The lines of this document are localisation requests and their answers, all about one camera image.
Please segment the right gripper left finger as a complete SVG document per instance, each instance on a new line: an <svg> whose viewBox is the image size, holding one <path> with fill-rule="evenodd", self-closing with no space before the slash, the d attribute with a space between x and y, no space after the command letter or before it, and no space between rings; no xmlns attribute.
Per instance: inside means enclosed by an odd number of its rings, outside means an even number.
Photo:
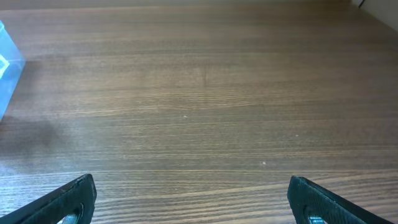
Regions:
<svg viewBox="0 0 398 224"><path fill-rule="evenodd" d="M96 197L93 176L84 174L1 217L1 224L90 223Z"/></svg>

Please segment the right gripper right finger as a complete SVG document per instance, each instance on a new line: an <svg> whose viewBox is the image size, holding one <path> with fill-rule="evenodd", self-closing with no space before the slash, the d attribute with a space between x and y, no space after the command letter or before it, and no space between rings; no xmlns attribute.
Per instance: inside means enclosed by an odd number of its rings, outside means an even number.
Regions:
<svg viewBox="0 0 398 224"><path fill-rule="evenodd" d="M287 198L298 224L392 224L304 177L290 178Z"/></svg>

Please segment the clear plastic container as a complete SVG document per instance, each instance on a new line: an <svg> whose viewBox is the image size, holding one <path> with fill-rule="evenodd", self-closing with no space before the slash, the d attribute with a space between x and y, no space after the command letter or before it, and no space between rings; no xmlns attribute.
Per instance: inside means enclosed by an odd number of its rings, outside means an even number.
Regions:
<svg viewBox="0 0 398 224"><path fill-rule="evenodd" d="M25 58L1 22L1 119L25 67Z"/></svg>

